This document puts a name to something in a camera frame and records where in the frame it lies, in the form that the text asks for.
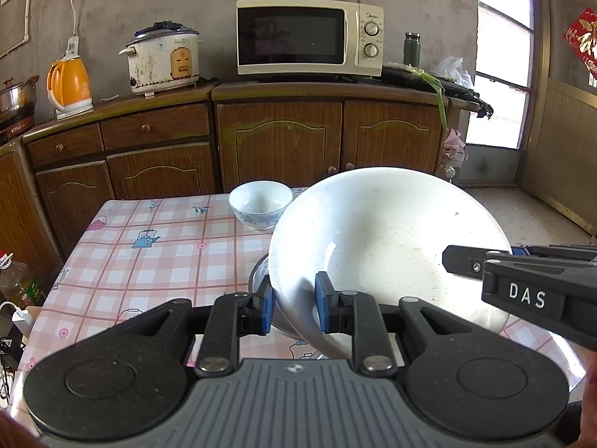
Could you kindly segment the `right hand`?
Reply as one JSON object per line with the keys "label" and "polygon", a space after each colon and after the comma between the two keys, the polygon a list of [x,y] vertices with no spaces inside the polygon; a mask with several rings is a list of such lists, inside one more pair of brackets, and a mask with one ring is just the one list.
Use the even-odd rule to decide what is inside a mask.
{"label": "right hand", "polygon": [[579,441],[585,447],[595,447],[597,442],[597,353],[587,357],[586,384],[582,398]]}

